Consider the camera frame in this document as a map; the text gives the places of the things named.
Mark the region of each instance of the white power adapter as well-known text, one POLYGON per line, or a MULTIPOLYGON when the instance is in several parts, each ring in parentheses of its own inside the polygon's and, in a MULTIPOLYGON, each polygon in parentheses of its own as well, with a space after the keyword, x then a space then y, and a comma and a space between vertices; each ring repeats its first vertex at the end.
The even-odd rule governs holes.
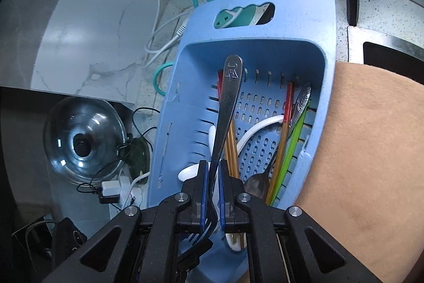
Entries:
POLYGON ((105 197, 110 195, 118 195, 121 192, 121 184, 118 180, 103 181, 102 182, 102 194, 105 197))

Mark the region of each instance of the plastic drain basket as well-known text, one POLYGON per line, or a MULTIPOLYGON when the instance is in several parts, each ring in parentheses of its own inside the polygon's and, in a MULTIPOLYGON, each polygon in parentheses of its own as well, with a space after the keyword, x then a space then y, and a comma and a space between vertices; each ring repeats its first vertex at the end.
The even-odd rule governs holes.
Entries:
MULTIPOLYGON (((334 0, 216 0, 197 8, 190 17, 167 94, 149 178, 148 207, 179 192, 178 173, 199 160, 210 160, 207 133, 218 117, 218 70, 238 54, 244 76, 235 110, 236 137, 266 117, 281 114, 288 81, 298 88, 310 82, 311 104, 295 158, 274 206, 294 204, 309 172, 324 127, 334 75, 336 16, 334 0), (275 5, 267 24, 214 29, 216 15, 225 9, 275 5)), ((275 150, 281 128, 262 129, 239 156, 240 177, 262 172, 275 150)), ((247 269, 245 251, 228 248, 223 234, 212 235, 213 248, 201 258, 190 280, 235 282, 247 269)), ((191 244, 183 241, 181 250, 191 244)))

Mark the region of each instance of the stainless steel spoon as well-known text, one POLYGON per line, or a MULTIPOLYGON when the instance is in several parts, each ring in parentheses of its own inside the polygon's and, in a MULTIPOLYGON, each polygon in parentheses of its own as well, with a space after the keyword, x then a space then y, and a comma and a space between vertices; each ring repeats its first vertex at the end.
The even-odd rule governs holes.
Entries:
POLYGON ((215 174, 224 149, 228 128, 233 118, 240 92, 242 74, 243 60, 238 55, 229 56, 225 60, 218 122, 216 125, 211 164, 209 166, 209 192, 211 192, 213 183, 215 182, 215 174))
POLYGON ((262 200, 265 200, 269 189, 269 172, 274 165, 275 155, 273 155, 269 165, 263 173, 252 175, 244 183, 244 189, 247 193, 253 194, 262 200))

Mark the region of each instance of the wooden chopstick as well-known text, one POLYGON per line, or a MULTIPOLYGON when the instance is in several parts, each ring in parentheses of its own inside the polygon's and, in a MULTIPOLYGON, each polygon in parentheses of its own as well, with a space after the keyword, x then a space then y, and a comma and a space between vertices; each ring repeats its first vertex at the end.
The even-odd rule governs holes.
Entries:
MULTIPOLYGON (((218 71, 218 99, 221 98, 223 71, 218 71)), ((238 168, 237 142, 234 120, 231 120, 230 128, 228 129, 227 139, 224 144, 224 157, 228 163, 228 172, 230 176, 240 178, 238 168)))
POLYGON ((281 126, 281 137, 280 137, 280 142, 278 144, 277 156, 275 158, 274 172, 272 173, 271 182, 269 184, 269 189, 268 189, 268 194, 266 195, 266 200, 265 200, 265 203, 267 205, 270 205, 271 203, 273 191, 277 183, 281 165, 283 163, 284 151, 285 151, 287 137, 288 137, 289 129, 290 129, 293 91, 294 91, 294 84, 293 82, 289 82, 287 85, 286 102, 284 104, 284 118, 283 118, 283 124, 281 126))

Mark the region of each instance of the engraved spoon logo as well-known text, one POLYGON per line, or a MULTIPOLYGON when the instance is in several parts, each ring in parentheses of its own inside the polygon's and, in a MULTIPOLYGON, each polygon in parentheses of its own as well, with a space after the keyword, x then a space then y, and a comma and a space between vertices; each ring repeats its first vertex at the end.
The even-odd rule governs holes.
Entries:
POLYGON ((230 69, 228 70, 227 74, 225 75, 225 78, 238 78, 237 71, 236 71, 237 64, 231 65, 230 63, 228 63, 228 67, 230 69))

